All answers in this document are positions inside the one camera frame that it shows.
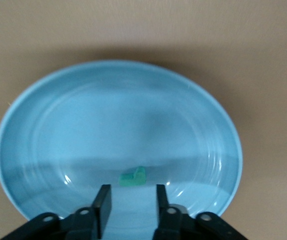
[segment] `plate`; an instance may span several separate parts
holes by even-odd
[[[120,184],[139,168],[139,185]],[[0,182],[14,206],[27,219],[64,218],[111,184],[105,240],[152,238],[156,184],[192,217],[221,215],[241,174],[241,143],[222,106],[191,80],[147,63],[93,61],[51,73],[0,124]]]

